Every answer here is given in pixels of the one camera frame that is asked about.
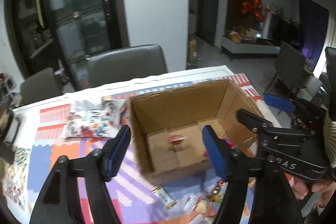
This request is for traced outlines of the right hand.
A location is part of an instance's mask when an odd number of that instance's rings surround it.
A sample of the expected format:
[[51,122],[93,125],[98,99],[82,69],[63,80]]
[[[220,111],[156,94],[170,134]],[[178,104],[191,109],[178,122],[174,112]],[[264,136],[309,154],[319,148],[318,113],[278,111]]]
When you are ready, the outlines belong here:
[[298,200],[303,200],[309,192],[320,193],[321,197],[316,202],[319,207],[326,207],[334,191],[336,183],[329,178],[322,178],[312,186],[307,186],[301,179],[294,178],[292,190]]

